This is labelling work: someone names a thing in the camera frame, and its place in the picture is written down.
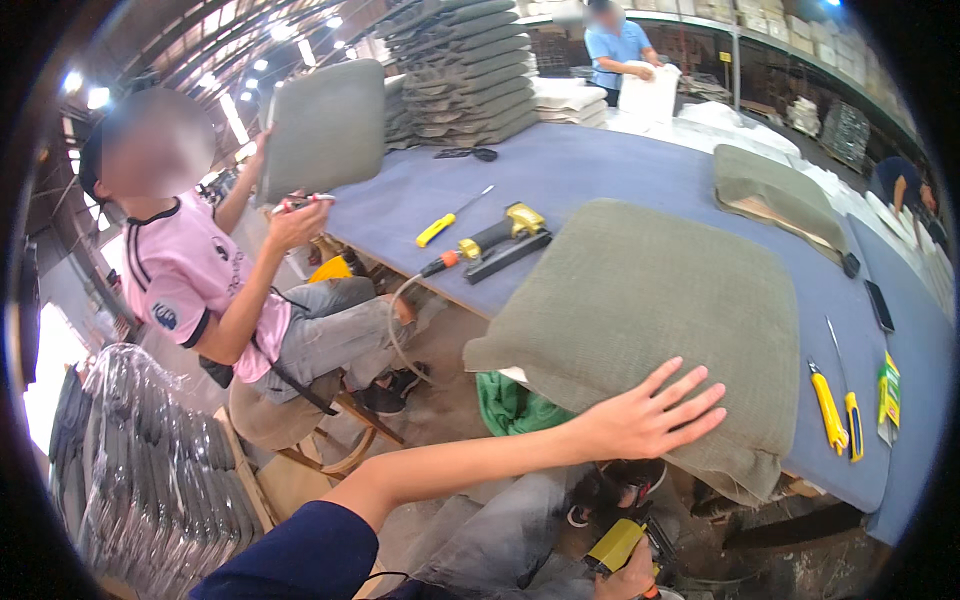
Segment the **stool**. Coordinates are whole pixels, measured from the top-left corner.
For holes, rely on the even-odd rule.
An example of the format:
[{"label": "stool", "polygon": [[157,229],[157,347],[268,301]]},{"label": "stool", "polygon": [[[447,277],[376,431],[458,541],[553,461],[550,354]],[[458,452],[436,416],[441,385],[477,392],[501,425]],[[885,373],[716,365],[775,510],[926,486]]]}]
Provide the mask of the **stool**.
[{"label": "stool", "polygon": [[377,434],[403,447],[403,438],[387,427],[376,413],[358,404],[352,395],[341,392],[339,371],[314,379],[310,389],[320,398],[333,398],[345,411],[367,426],[360,442],[342,461],[333,465],[322,465],[299,449],[300,441],[311,433],[317,433],[324,438],[329,435],[319,426],[325,416],[324,412],[303,396],[296,396],[282,404],[274,404],[250,385],[234,378],[230,386],[228,405],[234,429],[251,444],[272,450],[341,481],[346,477],[345,473],[363,461]]}]

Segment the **gray jeans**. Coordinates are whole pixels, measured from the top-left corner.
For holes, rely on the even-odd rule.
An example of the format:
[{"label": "gray jeans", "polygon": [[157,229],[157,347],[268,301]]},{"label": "gray jeans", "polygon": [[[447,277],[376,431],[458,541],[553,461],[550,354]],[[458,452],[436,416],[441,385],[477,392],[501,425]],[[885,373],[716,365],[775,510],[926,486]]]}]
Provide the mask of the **gray jeans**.
[{"label": "gray jeans", "polygon": [[464,600],[589,600],[593,576],[555,555],[550,577],[531,587],[569,510],[567,492],[589,465],[529,473],[468,520],[413,578]]},{"label": "gray jeans", "polygon": [[[387,331],[390,304],[377,297],[373,282],[366,277],[307,283],[283,296],[294,303],[276,365],[304,387],[343,368],[346,383],[363,390],[390,367],[395,354]],[[414,324],[401,327],[396,320],[394,323],[398,340],[406,341]],[[253,387],[276,404],[297,395],[274,371],[256,380]]]}]

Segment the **ear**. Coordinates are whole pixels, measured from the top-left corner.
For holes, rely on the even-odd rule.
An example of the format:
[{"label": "ear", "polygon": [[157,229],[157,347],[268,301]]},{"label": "ear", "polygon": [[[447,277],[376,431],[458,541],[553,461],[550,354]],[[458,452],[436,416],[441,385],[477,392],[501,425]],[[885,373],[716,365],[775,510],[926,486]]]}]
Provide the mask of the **ear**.
[{"label": "ear", "polygon": [[93,184],[93,193],[101,200],[110,200],[110,190],[100,180],[97,180]]}]

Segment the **blue tabletop covering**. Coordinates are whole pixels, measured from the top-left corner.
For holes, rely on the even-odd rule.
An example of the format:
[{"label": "blue tabletop covering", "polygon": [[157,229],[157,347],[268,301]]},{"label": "blue tabletop covering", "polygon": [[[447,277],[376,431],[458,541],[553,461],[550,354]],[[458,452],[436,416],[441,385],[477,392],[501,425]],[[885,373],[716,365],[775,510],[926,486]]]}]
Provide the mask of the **blue tabletop covering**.
[{"label": "blue tabletop covering", "polygon": [[[890,458],[883,503],[867,522],[868,534],[895,545],[931,482],[936,453],[948,430],[955,337],[913,270],[863,222],[852,215],[848,219],[896,330],[888,344],[900,371],[900,437]],[[867,417],[864,413],[864,429]],[[876,416],[871,416],[871,429],[875,423]]]},{"label": "blue tabletop covering", "polygon": [[[876,370],[884,339],[863,285],[864,273],[848,279],[835,263],[796,235],[721,211],[713,196],[713,156],[628,133],[540,123],[494,147],[499,159],[472,156],[434,159],[435,148],[386,156],[372,180],[334,190],[331,234],[406,275],[413,275],[457,240],[503,218],[504,207],[524,202],[559,232],[583,203],[613,198],[662,210],[742,235],[778,255],[793,278],[800,318],[802,364],[797,429],[785,470],[825,488],[854,507],[873,512],[887,481],[890,450],[866,425],[876,414]],[[459,207],[490,184],[493,191],[457,216],[457,222],[420,249],[414,239],[435,219]],[[859,255],[849,225],[851,252]],[[528,256],[477,285],[467,285],[463,267],[431,277],[427,284],[446,298],[491,318],[530,273]],[[823,419],[805,358],[826,376],[838,412],[846,416],[840,364],[825,322],[830,316],[847,361],[848,376],[864,415],[864,458],[851,464],[827,443]]]}]

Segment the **person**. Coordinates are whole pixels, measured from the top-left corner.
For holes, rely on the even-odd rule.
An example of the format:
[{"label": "person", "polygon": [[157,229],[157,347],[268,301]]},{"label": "person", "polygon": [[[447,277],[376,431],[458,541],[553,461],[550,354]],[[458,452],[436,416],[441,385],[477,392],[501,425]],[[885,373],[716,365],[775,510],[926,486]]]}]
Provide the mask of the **person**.
[{"label": "person", "polygon": [[627,60],[643,58],[654,66],[663,66],[663,63],[640,26],[626,20],[614,2],[590,0],[588,10],[592,22],[584,33],[584,42],[593,60],[591,82],[607,90],[607,106],[615,107],[624,74],[636,75],[644,81],[653,77],[650,69],[626,64]]},{"label": "person", "polygon": [[890,156],[878,162],[870,175],[867,191],[873,192],[881,202],[893,209],[900,218],[903,207],[913,214],[913,229],[920,244],[920,224],[923,224],[935,244],[944,245],[947,233],[937,220],[937,202],[927,179],[906,158]]},{"label": "person", "polygon": [[487,504],[412,577],[381,598],[635,598],[654,584],[645,541],[609,579],[591,577],[574,568],[582,564],[571,562],[530,588],[564,519],[564,490],[570,488],[564,480],[576,475],[543,469],[659,457],[720,424],[727,412],[714,405],[726,391],[723,384],[686,399],[706,380],[706,367],[664,385],[682,362],[680,357],[667,361],[632,390],[550,429],[374,456],[323,498],[307,502],[206,576],[190,597],[352,598],[371,575],[376,534],[395,508],[531,473]]},{"label": "person", "polygon": [[[204,130],[198,133],[191,111],[203,113],[185,96],[193,105],[174,109],[181,98],[156,98],[154,92],[179,94],[147,90],[118,105],[93,129],[78,175],[86,194],[116,204],[128,217],[122,282],[132,312],[212,361],[205,368],[232,366],[232,374],[214,377],[224,387],[236,376],[279,404],[298,395],[291,380],[308,388],[315,378],[344,368],[345,387],[367,408],[381,415],[400,412],[418,380],[409,371],[389,369],[389,296],[377,297],[364,277],[302,285],[286,295],[272,287],[284,254],[324,231],[333,202],[274,216],[258,256],[247,256],[230,234],[262,168],[268,132],[256,138],[256,153],[219,206],[192,191],[169,195],[171,185],[185,182],[186,189],[196,182],[188,172],[198,163],[190,157],[200,144],[191,146],[190,139]],[[209,168],[208,162],[199,164]],[[394,322],[405,340],[415,314],[398,300]]]}]

